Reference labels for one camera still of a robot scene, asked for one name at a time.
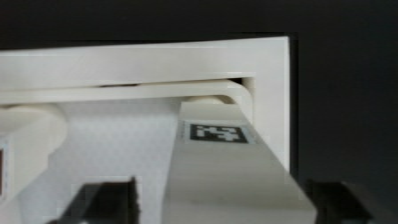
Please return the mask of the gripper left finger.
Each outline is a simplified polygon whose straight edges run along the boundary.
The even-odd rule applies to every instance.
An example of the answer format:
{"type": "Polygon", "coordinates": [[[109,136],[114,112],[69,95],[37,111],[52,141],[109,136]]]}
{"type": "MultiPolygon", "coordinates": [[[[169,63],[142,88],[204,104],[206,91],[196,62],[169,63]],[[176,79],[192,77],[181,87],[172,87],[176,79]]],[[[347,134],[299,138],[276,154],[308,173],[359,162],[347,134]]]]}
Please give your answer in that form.
{"type": "Polygon", "coordinates": [[[46,224],[141,224],[137,180],[82,186],[61,217],[46,224]]]}

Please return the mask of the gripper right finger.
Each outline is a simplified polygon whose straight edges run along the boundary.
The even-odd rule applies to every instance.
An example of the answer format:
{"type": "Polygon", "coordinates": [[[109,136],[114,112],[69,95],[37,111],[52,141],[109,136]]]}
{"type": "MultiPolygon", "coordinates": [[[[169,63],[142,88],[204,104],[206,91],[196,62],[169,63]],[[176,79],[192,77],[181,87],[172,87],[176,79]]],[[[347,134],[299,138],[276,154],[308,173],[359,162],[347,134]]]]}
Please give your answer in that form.
{"type": "Polygon", "coordinates": [[[316,207],[315,224],[371,224],[373,215],[341,182],[306,182],[306,194],[316,207]]]}

